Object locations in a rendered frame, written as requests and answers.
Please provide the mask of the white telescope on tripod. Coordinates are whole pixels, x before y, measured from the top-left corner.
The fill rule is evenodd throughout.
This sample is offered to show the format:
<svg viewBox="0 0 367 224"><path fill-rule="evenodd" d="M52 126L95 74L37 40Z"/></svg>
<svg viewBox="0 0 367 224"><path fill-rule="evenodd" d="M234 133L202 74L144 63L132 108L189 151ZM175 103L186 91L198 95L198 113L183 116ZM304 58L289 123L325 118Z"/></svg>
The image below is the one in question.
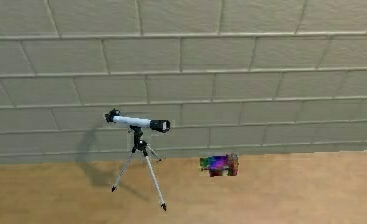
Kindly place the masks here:
<svg viewBox="0 0 367 224"><path fill-rule="evenodd" d="M158 192L160 207L164 211L166 211L167 204L163 198L163 194L159 187L159 183L157 181L155 172L153 170L151 159L149 155L152 155L153 157L155 157L158 162L160 162L162 158L149 146L149 144L145 140L142 139L142 136L143 136L142 129L149 128L151 130L158 131L160 133L167 133L170 130L170 126L171 126L170 121L169 120L150 120L150 119L144 119L144 118L128 117L128 116L123 115L119 110L115 108L113 108L111 111L106 113L104 115L104 118L107 123L118 123L118 124L126 125L133 132L133 147L131 149L131 152L129 154L127 161L124 163L122 169L119 172L119 175L116 177L115 182L113 183L111 187L111 191L114 192L118 188L121 178L127 169L127 166L130 164L136 152L140 151L143 153L144 159L147 162L147 166L149 168L151 178Z"/></svg>

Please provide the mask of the multicoloured box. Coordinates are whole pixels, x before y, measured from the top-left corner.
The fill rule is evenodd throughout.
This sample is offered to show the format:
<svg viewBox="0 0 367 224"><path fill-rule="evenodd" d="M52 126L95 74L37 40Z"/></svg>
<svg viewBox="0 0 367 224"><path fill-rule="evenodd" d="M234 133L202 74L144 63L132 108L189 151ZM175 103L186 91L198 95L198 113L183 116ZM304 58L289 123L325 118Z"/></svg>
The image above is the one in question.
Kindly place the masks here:
<svg viewBox="0 0 367 224"><path fill-rule="evenodd" d="M199 164L200 169L207 171L210 177L238 174L239 160L235 153L203 157L199 160Z"/></svg>

